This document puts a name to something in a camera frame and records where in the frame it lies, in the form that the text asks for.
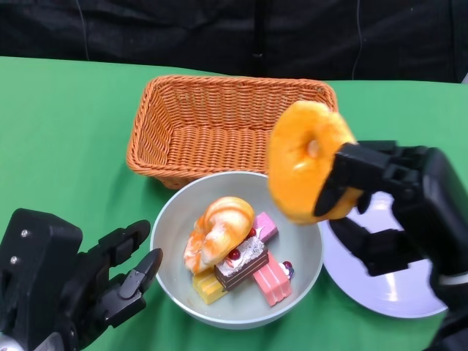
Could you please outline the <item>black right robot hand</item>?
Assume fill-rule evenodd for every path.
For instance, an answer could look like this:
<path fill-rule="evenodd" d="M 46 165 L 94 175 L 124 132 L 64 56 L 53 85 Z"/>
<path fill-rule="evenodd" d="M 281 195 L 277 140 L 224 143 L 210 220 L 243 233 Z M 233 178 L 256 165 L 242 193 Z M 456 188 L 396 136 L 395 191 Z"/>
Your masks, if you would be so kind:
<path fill-rule="evenodd" d="M 362 191 L 355 205 L 360 213 L 373 194 L 389 194 L 401 227 L 370 233 L 347 217 L 329 221 L 370 276 L 401 271 L 423 259 L 442 276 L 467 273 L 467 191 L 441 150 L 401 147 L 390 140 L 346 143 L 332 156 L 313 214 L 329 214 L 351 188 Z"/>

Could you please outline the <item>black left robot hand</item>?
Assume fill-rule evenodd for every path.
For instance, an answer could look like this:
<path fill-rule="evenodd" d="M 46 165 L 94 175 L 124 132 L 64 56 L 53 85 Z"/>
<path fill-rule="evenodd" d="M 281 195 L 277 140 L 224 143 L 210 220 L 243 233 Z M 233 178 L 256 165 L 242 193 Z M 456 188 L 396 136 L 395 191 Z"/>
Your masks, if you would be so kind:
<path fill-rule="evenodd" d="M 140 248 L 150 231 L 149 221 L 140 220 L 114 230 L 78 254 L 61 294 L 53 331 L 37 350 L 83 350 L 107 328 L 117 328 L 146 307 L 143 294 L 162 263 L 160 248 L 146 254 L 129 273 L 113 278 L 109 273 Z"/>

